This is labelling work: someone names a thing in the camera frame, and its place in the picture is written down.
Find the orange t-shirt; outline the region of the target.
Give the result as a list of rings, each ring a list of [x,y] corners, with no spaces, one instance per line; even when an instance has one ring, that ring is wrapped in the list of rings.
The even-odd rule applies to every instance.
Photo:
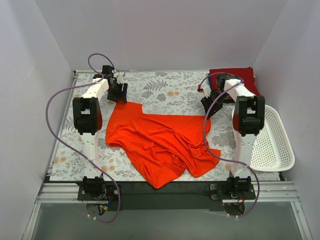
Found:
[[[147,114],[139,103],[118,102],[105,142],[122,148],[143,178],[159,189],[185,171],[198,178],[218,165],[220,150],[207,150],[203,140],[210,130],[204,116]]]

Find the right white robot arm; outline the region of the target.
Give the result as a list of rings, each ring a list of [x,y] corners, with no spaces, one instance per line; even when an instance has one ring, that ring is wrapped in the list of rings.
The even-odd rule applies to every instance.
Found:
[[[232,127],[235,134],[235,154],[232,163],[233,170],[222,187],[215,193],[222,198],[229,196],[232,199],[245,198],[246,193],[254,189],[250,175],[254,173],[250,167],[254,143],[265,124],[265,98],[250,92],[244,80],[231,73],[217,72],[216,91],[200,84],[197,91],[204,93],[201,103],[205,110],[205,120],[217,113],[223,102],[231,97],[235,102],[232,115]]]

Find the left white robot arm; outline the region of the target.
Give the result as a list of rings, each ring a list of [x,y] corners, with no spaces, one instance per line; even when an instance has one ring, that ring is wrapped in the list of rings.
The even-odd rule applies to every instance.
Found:
[[[93,85],[80,97],[72,100],[73,123],[78,131],[86,156],[82,186],[85,194],[95,200],[103,199],[107,194],[99,158],[99,134],[103,126],[100,100],[107,94],[107,99],[115,103],[127,103],[128,84],[123,81],[123,74],[111,65],[104,65],[102,73],[95,74]]]

